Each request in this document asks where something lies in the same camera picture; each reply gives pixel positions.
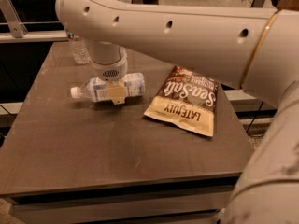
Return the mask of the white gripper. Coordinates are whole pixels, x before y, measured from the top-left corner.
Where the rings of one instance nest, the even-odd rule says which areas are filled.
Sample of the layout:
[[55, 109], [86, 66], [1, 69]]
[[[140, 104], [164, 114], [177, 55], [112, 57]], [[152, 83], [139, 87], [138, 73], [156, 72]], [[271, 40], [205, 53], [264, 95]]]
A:
[[121, 58], [109, 64], [100, 64], [92, 62], [92, 67], [96, 71], [97, 76], [107, 83], [107, 95], [114, 105], [125, 103], [125, 87], [120, 81], [128, 71], [127, 54], [123, 53]]

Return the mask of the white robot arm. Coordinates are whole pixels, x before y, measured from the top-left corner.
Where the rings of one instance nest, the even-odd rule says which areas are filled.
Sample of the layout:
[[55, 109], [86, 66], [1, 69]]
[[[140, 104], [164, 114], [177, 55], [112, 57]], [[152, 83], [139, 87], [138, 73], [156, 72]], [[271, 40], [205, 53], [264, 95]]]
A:
[[276, 108], [223, 224], [299, 224], [299, 13], [56, 0], [71, 32], [191, 68]]

